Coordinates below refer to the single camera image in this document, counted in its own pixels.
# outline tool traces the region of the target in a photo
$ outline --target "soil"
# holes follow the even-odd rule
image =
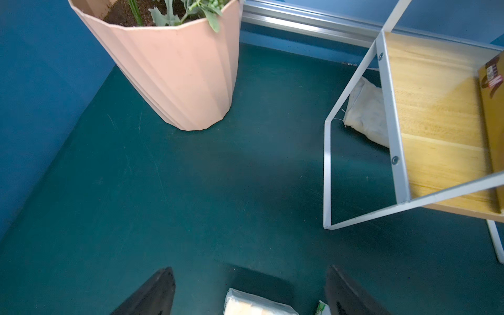
[[[162,14],[166,14],[166,4],[164,0],[137,0],[140,15],[144,21],[144,26],[156,26],[152,21],[152,16],[149,9],[157,7]],[[182,18],[185,14],[184,4],[181,0],[173,0],[173,13]],[[110,8],[107,16],[103,19],[104,22],[109,24],[116,24],[121,26],[138,26],[133,13],[131,13],[128,0],[117,0]]]

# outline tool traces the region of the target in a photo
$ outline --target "teal floor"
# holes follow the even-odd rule
[[[221,314],[229,287],[311,315],[329,264],[393,314],[503,313],[484,220],[322,228],[323,122],[352,71],[243,45],[229,113],[184,132],[115,68],[0,243],[0,313],[107,314],[172,266],[174,315]],[[394,202],[388,151],[339,120],[332,166],[333,222]]]

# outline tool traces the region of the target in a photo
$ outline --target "plastic bag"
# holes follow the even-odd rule
[[[362,77],[350,92],[343,123],[368,139],[389,147],[382,89]]]
[[[292,307],[263,297],[229,289],[224,315],[299,315]]]

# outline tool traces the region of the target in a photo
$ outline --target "metal shelf frame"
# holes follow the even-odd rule
[[[396,23],[403,15],[411,0],[399,0],[390,14],[389,18],[380,29],[376,39],[371,43],[370,48],[359,64],[352,78],[336,101],[333,109],[327,116],[324,123],[324,228],[328,230],[340,229],[353,224],[377,219],[383,216],[395,214],[398,212],[410,210],[417,207],[423,207],[432,203],[437,203],[446,199],[471,194],[474,192],[490,189],[504,185],[504,171],[497,172],[483,178],[469,181],[448,189],[444,189],[426,196],[411,199],[409,189],[408,172],[404,158],[403,144],[401,140],[401,130],[396,108],[392,76],[390,72],[389,56],[387,53],[385,32],[391,32]],[[380,68],[380,79],[382,82],[382,91],[385,101],[385,112],[387,118],[387,128],[390,142],[390,156],[392,173],[394,177],[394,189],[396,193],[397,204],[376,210],[353,219],[340,223],[332,224],[331,221],[331,122],[341,106],[346,101],[350,92],[353,90],[364,71],[367,69],[373,58],[378,55],[378,65]],[[504,264],[504,249],[492,220],[486,220],[497,260]]]

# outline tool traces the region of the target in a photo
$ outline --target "ribbed planter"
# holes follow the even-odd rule
[[[136,90],[163,120],[202,130],[231,106],[241,5],[231,0],[215,33],[207,19],[180,26],[123,27],[103,22],[114,0],[69,0]]]

